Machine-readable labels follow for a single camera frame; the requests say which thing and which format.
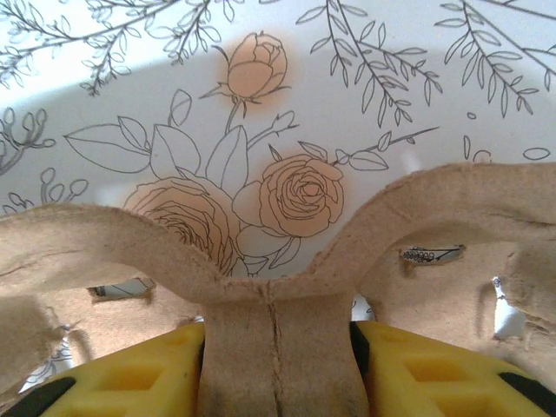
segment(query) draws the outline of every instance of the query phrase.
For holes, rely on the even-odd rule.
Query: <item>brown cardboard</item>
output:
[[[500,348],[499,342],[485,340],[490,324],[485,321],[484,329],[476,332],[476,307],[483,303],[485,310],[492,308],[484,286],[494,270],[504,267],[507,250],[515,242],[538,242],[543,248],[556,240],[554,180],[553,163],[458,164],[409,175],[361,207],[306,271],[270,281],[224,277],[206,255],[137,215],[116,208],[45,206],[0,221],[0,296],[113,283],[108,275],[92,272],[123,264],[128,271],[140,270],[179,297],[203,305],[206,353],[199,415],[310,416],[330,415],[330,410],[334,415],[366,415],[348,338],[349,307],[356,289],[380,303],[386,321],[403,328],[418,327],[420,315],[397,313],[396,308],[417,312],[437,297],[428,315],[437,320],[439,314],[445,315],[445,320],[435,326],[432,319],[423,319],[418,329],[423,334],[449,328],[446,341],[507,357],[513,354],[541,373],[550,367],[554,305],[553,298],[544,295],[554,289],[549,261],[540,270],[523,261],[509,262],[505,269],[506,280],[519,282],[510,289],[512,299],[536,314],[529,326],[536,330],[527,341]],[[439,276],[427,285],[407,282],[427,277],[410,276],[415,269],[403,264],[399,248],[454,243],[466,244],[464,256],[427,270],[451,268],[453,275],[446,277],[462,293],[461,301],[449,298],[450,284],[440,285]],[[483,275],[481,265],[472,261],[493,245],[505,255],[504,261],[484,263],[495,268],[487,268]],[[539,253],[535,246],[527,251]],[[76,275],[80,269],[83,273]],[[471,281],[464,285],[458,277]],[[393,290],[395,282],[403,284],[401,291]],[[450,311],[454,303],[457,310]],[[115,310],[119,305],[115,301]],[[25,322],[23,311],[21,317]],[[547,380],[556,385],[550,375]]]

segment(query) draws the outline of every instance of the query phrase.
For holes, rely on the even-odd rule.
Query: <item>patterned paper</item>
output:
[[[555,2],[0,0],[0,39],[0,212],[124,207],[225,275],[416,169],[554,161]]]

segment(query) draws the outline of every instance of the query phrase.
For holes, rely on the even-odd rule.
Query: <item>orange rose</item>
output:
[[[234,211],[248,224],[272,234],[309,237],[341,215],[344,192],[339,169],[308,155],[271,164],[262,182],[248,184],[234,199]]]
[[[243,100],[253,100],[280,87],[288,61],[281,42],[270,35],[247,35],[228,65],[228,87]]]
[[[225,275],[242,257],[236,241],[240,220],[232,211],[232,201],[208,180],[168,178],[139,185],[124,208],[162,224],[183,243],[197,246]]]

